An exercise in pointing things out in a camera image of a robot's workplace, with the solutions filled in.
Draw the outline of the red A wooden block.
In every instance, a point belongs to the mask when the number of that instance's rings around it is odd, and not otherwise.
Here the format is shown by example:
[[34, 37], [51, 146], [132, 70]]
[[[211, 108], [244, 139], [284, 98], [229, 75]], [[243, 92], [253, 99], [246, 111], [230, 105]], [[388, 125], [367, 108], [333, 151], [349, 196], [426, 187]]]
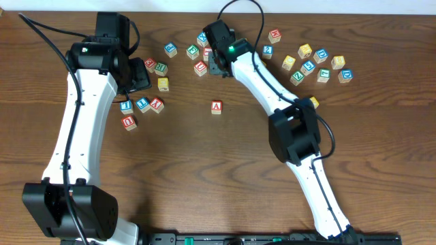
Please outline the red A wooden block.
[[221, 101], [212, 101], [211, 102], [211, 113], [212, 114], [221, 114], [222, 113], [222, 102]]

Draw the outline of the blue 2 wooden block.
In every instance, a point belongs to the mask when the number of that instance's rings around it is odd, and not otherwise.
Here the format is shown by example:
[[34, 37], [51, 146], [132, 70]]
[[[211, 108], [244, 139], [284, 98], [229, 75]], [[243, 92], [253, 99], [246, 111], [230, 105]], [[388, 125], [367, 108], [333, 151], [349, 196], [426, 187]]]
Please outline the blue 2 wooden block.
[[270, 45], [264, 45], [262, 48], [262, 58], [271, 59], [273, 55], [273, 47]]

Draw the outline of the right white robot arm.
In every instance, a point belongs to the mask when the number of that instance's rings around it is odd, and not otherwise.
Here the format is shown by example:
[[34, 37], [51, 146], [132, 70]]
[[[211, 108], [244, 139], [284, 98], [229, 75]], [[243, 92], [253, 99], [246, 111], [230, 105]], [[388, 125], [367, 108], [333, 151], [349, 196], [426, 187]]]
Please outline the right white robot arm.
[[300, 99], [284, 88], [247, 40], [223, 38], [212, 41], [211, 48], [211, 58], [219, 71], [247, 87], [267, 113], [270, 147], [296, 176], [316, 231], [331, 242], [358, 243], [324, 172], [319, 126], [326, 122], [316, 113], [313, 102]]

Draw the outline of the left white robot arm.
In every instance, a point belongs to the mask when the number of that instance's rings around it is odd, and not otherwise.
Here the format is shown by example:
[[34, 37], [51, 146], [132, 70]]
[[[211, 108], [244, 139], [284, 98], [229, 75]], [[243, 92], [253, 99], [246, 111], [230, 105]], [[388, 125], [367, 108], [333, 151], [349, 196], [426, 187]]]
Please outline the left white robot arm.
[[53, 155], [22, 201], [48, 238], [62, 244], [145, 244], [141, 228], [119, 217], [118, 201], [101, 190], [106, 120], [121, 91], [149, 88], [144, 63], [126, 37], [93, 36], [67, 51], [67, 101]]

